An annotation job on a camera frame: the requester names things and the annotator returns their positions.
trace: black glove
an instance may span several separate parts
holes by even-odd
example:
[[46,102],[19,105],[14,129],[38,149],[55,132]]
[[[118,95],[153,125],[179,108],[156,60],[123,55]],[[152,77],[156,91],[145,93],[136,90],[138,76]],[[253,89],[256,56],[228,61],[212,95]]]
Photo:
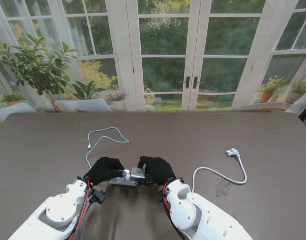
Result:
[[122,177],[125,168],[117,158],[101,157],[87,174],[85,180],[89,180],[94,186],[103,181],[109,181],[113,178]]
[[143,168],[145,166],[145,178],[139,178],[136,181],[139,185],[164,185],[169,178],[175,177],[172,167],[168,162],[160,157],[141,156],[137,167]]

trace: power plug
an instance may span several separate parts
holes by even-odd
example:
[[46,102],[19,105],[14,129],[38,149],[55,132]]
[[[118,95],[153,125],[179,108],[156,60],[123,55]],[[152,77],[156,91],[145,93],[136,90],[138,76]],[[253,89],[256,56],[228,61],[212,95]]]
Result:
[[227,153],[228,156],[237,156],[238,158],[241,157],[238,150],[235,149],[235,148],[231,148],[230,150],[227,150],[226,153]]

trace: table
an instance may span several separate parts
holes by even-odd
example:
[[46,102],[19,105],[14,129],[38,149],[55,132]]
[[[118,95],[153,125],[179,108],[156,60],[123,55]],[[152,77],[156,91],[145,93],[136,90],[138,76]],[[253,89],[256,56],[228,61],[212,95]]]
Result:
[[[118,127],[130,144],[104,140],[90,161],[119,158],[129,169],[140,156],[162,157],[191,186],[193,171],[208,166],[242,180],[228,184],[202,171],[196,192],[235,217],[255,240],[306,239],[306,127],[292,113],[15,113],[0,128],[0,240],[9,237],[49,196],[88,170],[89,131]],[[118,138],[117,131],[106,132]],[[94,143],[100,133],[95,133]],[[157,186],[101,183],[102,206],[87,216],[85,239],[179,239]]]

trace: door handle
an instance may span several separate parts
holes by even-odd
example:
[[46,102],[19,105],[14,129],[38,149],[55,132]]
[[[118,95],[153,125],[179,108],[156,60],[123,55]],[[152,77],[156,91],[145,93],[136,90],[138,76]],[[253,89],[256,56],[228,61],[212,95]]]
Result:
[[198,77],[194,77],[194,85],[193,85],[193,88],[195,89],[197,87],[197,84],[203,84],[204,82],[203,81],[197,81]]
[[190,77],[187,76],[186,77],[186,81],[179,81],[179,83],[185,84],[185,88],[187,89],[189,87],[189,79],[190,79]]

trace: chair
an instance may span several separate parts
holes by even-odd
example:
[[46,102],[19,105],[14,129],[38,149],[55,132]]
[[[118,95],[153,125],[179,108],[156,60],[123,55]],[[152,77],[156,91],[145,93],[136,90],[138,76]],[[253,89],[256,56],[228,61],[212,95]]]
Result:
[[304,94],[300,99],[293,103],[289,108],[280,108],[280,107],[264,107],[257,110],[257,112],[267,112],[269,110],[278,110],[284,111],[286,113],[294,113],[297,116],[302,114],[306,108],[306,94]]
[[79,110],[81,112],[111,112],[111,109],[107,105],[104,99],[96,98],[89,100],[61,100],[56,101],[54,108],[58,112],[76,112]]
[[12,113],[36,113],[37,111],[27,103],[18,103],[12,106],[0,108],[0,125],[5,118]]

